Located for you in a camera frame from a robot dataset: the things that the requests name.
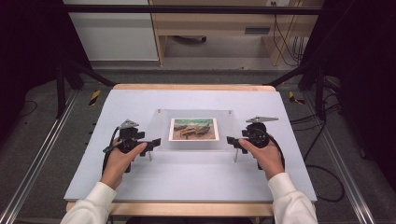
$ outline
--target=black cover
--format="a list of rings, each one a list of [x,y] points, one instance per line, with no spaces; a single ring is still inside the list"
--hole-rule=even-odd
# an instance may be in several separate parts
[[[340,1],[326,1],[337,6]],[[376,160],[396,189],[396,2],[357,0],[337,28],[325,55],[325,75],[341,81],[340,103],[368,158]],[[321,17],[306,60],[335,20]]]
[[[0,141],[21,111],[26,92],[55,79],[61,58],[91,68],[69,15],[37,11],[41,3],[63,1],[1,1]]]

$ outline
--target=human hand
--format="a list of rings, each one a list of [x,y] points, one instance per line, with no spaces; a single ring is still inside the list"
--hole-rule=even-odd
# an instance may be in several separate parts
[[[272,141],[268,143],[268,146],[262,148],[255,147],[249,141],[242,138],[238,142],[256,158],[260,167],[264,170],[267,180],[271,179],[274,175],[285,172],[279,151]]]
[[[106,169],[103,171],[100,182],[116,189],[122,182],[122,175],[126,168],[147,145],[147,143],[141,143],[128,153],[122,153],[118,148],[114,148],[108,157]]]

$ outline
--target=picture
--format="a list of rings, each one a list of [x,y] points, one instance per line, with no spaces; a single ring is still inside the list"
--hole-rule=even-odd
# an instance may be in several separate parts
[[[169,141],[219,141],[216,119],[172,119]]]

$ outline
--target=black metal frame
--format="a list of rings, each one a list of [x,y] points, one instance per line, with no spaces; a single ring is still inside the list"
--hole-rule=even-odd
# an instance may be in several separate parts
[[[342,11],[339,9],[325,9],[322,7],[226,7],[226,6],[141,6],[141,5],[37,5],[38,10],[50,10],[51,12],[84,12],[84,13],[198,13],[198,14],[272,14],[272,15],[334,15],[335,13],[342,13],[341,19],[334,25],[326,37],[321,41],[319,47],[315,51],[313,57],[296,69],[288,72],[283,77],[280,77],[270,83],[262,85],[271,85],[276,87],[284,81],[295,77],[300,74],[310,73],[302,78],[299,86],[301,89],[308,89],[317,79],[318,75],[312,73],[313,69],[319,68],[319,74],[323,75],[322,68],[320,68],[321,61],[328,54],[331,46],[331,41],[334,30],[337,28],[341,20],[345,17],[350,7],[355,0],[352,1],[347,10]],[[117,83],[109,81],[104,77],[93,72],[91,69],[86,68],[76,62],[62,60],[58,70],[58,117],[64,111],[64,83],[63,78],[69,77],[68,81],[72,82],[73,89],[80,89],[80,77],[76,77],[67,73],[67,68],[71,67],[77,71],[87,74],[90,77],[97,79],[107,86],[114,86]],[[317,96],[322,96],[322,86],[318,87]],[[317,99],[317,108],[322,108],[322,100]]]

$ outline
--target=white sleeve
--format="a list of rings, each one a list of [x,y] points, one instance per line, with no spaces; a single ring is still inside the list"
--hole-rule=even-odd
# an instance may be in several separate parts
[[[318,223],[311,201],[297,190],[288,173],[273,176],[268,181],[274,196],[274,214],[276,223]]]
[[[117,192],[108,185],[97,182],[85,199],[76,204],[64,215],[64,223],[106,223],[108,209],[116,197]]]

